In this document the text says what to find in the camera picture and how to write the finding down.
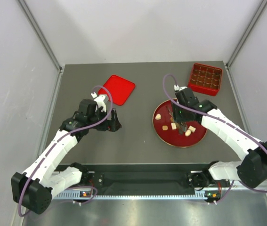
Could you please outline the metal serving tongs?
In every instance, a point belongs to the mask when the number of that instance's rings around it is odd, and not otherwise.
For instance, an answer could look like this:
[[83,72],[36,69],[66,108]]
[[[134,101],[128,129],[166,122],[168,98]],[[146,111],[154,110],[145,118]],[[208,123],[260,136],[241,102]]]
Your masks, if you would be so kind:
[[179,131],[179,133],[181,135],[184,134],[187,131],[187,126],[184,123],[177,123],[177,122],[175,122],[174,119],[173,119],[173,112],[172,112],[172,110],[168,106],[166,108],[167,108],[167,110],[169,112],[171,123],[175,123],[176,124],[177,130]]

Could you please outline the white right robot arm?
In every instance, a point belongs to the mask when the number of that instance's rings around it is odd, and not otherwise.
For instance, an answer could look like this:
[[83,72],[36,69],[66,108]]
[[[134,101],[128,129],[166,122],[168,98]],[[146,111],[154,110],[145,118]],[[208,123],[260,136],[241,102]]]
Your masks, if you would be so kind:
[[188,87],[174,86],[176,100],[171,103],[177,123],[194,121],[210,130],[226,143],[239,161],[213,161],[204,170],[202,180],[214,186],[219,180],[236,180],[256,188],[267,179],[267,141],[262,142],[230,121],[209,100],[199,101]]

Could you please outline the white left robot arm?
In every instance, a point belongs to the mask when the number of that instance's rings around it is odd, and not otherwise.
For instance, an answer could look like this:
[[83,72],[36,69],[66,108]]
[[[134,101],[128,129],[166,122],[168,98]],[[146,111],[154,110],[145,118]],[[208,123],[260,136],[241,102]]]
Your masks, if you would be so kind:
[[90,129],[115,132],[121,128],[116,110],[106,108],[108,99],[107,95],[93,94],[92,99],[82,100],[79,109],[63,121],[38,159],[22,173],[16,172],[12,176],[13,200],[20,208],[42,214],[62,191],[74,185],[88,184],[89,171],[82,164],[75,162],[57,175],[54,171]]

